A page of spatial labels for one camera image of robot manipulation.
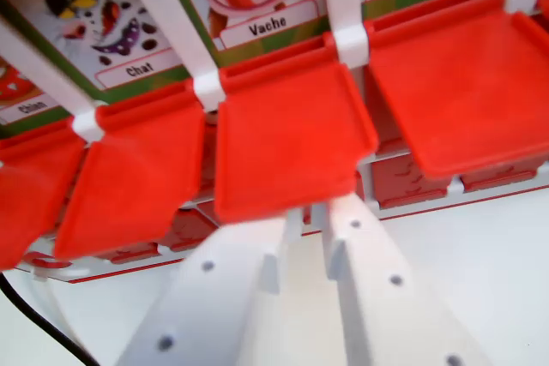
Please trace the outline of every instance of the white surface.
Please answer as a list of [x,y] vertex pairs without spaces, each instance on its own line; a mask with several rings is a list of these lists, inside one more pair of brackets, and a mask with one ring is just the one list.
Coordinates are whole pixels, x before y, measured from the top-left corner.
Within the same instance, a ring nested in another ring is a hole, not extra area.
[[[431,281],[497,366],[546,366],[549,358],[547,204],[549,190],[544,189],[383,222],[412,268]],[[101,365],[109,366],[175,269],[52,285],[79,339]],[[294,243],[288,269],[282,294],[260,299],[250,364],[344,365],[337,290],[325,277],[321,237]],[[31,296],[28,274],[11,272],[9,278]],[[10,309],[0,306],[0,317]],[[18,363],[32,355],[27,346],[9,345],[9,339],[0,339],[1,364],[34,364]],[[48,352],[34,354],[42,363],[58,364],[55,355],[46,361]]]
[[55,340],[37,328],[0,293],[0,364],[80,366]]
[[356,194],[332,200],[329,211],[324,256],[349,366],[490,364]]

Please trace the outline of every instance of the green border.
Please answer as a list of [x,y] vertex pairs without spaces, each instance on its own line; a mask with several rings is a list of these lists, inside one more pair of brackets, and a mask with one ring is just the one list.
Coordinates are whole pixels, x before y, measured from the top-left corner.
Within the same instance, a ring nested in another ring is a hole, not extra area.
[[69,113],[61,106],[52,107],[49,111],[43,111],[25,117],[17,122],[3,124],[0,126],[0,139],[26,132],[27,130],[44,126],[45,124],[56,122],[69,116]]
[[329,21],[327,16],[322,16],[312,21],[307,21],[297,27],[278,32],[266,38],[252,40],[243,45],[238,45],[230,49],[218,51],[214,41],[209,36],[208,29],[202,22],[202,19],[196,12],[191,0],[179,0],[187,12],[190,21],[195,26],[202,41],[208,48],[210,55],[220,67],[229,66],[246,59],[261,56],[263,53],[281,49],[293,43],[299,42],[317,36],[329,30]]

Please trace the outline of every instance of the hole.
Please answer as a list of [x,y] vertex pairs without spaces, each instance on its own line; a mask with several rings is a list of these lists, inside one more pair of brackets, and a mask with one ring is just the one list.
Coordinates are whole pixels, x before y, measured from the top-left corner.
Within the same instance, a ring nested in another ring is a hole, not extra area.
[[212,270],[214,267],[215,267],[215,264],[214,264],[212,261],[205,261],[205,262],[202,264],[202,270],[203,270],[204,272],[209,272],[209,271]]
[[400,277],[398,274],[394,274],[393,276],[391,276],[390,281],[395,286],[400,286],[404,283],[404,279],[402,277]]
[[446,363],[448,366],[463,366],[463,362],[457,355],[449,355],[446,357]]
[[159,351],[169,351],[173,346],[172,336],[162,336],[158,341]]

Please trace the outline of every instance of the red flap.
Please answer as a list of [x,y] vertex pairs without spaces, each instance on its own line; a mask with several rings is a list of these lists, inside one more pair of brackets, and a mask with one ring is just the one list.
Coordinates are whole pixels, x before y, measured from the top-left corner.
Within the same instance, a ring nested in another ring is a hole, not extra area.
[[90,147],[58,259],[162,237],[199,187],[204,114],[190,82],[100,107],[98,122],[106,135]]
[[253,219],[354,191],[377,135],[330,34],[223,69],[216,212]]
[[53,228],[84,145],[67,121],[0,141],[0,270]]
[[365,23],[371,71],[429,177],[549,152],[549,36],[504,0],[432,0]]

